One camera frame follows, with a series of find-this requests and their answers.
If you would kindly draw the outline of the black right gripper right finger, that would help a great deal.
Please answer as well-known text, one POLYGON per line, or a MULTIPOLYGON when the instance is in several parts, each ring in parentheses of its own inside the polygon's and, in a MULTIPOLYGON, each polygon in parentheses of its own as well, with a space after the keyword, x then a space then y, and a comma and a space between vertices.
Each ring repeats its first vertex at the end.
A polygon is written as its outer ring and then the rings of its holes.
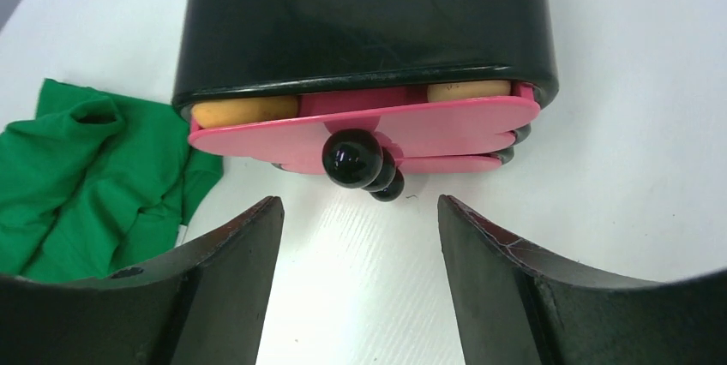
POLYGON ((441 195, 468 364, 723 364, 726 273, 659 283, 555 254, 441 195))

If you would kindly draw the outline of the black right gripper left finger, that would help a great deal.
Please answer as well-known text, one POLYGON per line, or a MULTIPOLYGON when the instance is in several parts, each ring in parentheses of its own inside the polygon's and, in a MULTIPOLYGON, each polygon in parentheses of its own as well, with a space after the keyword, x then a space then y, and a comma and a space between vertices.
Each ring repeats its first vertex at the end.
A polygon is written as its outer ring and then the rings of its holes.
POLYGON ((253 364, 284 207, 268 196, 226 224, 106 278, 1 277, 4 364, 253 364))

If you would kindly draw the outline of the pink bottom drawer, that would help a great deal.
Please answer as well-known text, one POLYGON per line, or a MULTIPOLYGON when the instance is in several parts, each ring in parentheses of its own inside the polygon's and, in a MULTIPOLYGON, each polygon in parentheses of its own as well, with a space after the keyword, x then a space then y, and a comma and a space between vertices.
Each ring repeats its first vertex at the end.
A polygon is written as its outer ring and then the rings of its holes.
POLYGON ((481 173, 506 165, 513 158, 514 148, 507 147, 492 153, 397 159, 393 181, 386 188, 376 188, 370 195, 378 201, 390 202, 403 193, 404 175, 481 173))

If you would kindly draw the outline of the pink drawer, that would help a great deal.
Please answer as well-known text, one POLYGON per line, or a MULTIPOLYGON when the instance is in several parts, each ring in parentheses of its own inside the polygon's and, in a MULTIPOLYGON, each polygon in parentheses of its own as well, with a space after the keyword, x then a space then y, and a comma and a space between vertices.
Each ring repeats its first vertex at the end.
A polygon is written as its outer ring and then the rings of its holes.
POLYGON ((336 141, 371 143, 404 174, 479 173, 511 160, 541 111, 522 81, 217 99, 191 110, 189 143, 321 175, 336 141))
POLYGON ((393 181, 386 188, 376 188, 370 195, 378 201, 390 202, 403 193, 404 175, 481 173, 506 165, 513 158, 514 148, 507 147, 492 153, 397 159, 393 181))
POLYGON ((498 131, 417 122, 382 129, 361 123, 296 124, 265 137, 257 157, 285 171, 320 173, 340 187, 372 192, 393 181, 397 159, 492 153, 514 147, 530 133, 529 124, 498 131))

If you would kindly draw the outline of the orange teardrop makeup sponge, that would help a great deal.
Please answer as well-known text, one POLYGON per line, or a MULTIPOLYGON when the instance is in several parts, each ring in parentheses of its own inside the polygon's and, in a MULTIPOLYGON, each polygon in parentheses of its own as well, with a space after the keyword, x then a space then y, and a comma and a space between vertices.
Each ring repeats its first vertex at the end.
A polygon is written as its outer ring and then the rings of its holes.
POLYGON ((296 96, 221 99, 200 102, 191 108, 191 116, 204 129, 262 123, 297 116, 296 96))

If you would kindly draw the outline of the pink top drawer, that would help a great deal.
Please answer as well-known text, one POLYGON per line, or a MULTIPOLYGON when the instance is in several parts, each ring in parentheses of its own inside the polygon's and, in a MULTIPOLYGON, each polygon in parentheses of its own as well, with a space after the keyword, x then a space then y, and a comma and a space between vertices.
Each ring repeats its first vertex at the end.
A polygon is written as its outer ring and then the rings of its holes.
POLYGON ((541 111, 522 81, 217 99, 191 110, 189 143, 321 175, 336 141, 371 143, 404 174, 479 173, 511 160, 541 111))

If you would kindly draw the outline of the tan teardrop makeup sponge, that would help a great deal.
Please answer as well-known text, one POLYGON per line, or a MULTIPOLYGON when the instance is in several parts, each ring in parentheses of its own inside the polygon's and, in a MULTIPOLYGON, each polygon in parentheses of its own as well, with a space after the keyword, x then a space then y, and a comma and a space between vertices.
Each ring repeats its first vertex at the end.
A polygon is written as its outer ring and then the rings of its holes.
POLYGON ((432 84, 427 88, 427 100, 438 103, 462 99, 477 99, 508 96, 511 93, 510 81, 464 81, 432 84))

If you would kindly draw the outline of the black drawer organizer box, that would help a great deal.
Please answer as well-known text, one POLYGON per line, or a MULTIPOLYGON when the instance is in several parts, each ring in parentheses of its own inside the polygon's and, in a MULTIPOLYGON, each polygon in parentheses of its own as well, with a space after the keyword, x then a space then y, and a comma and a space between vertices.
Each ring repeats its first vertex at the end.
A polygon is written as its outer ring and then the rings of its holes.
POLYGON ((548 0, 188 0, 172 103, 488 80, 553 101, 548 0))

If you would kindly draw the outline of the green cloth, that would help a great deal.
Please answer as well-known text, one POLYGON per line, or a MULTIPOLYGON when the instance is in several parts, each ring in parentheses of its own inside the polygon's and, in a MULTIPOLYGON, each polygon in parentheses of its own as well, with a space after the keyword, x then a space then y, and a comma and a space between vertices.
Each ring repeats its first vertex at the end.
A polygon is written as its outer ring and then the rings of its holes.
POLYGON ((223 176, 168 105, 51 79, 1 134, 1 270, 103 278, 172 249, 223 176))

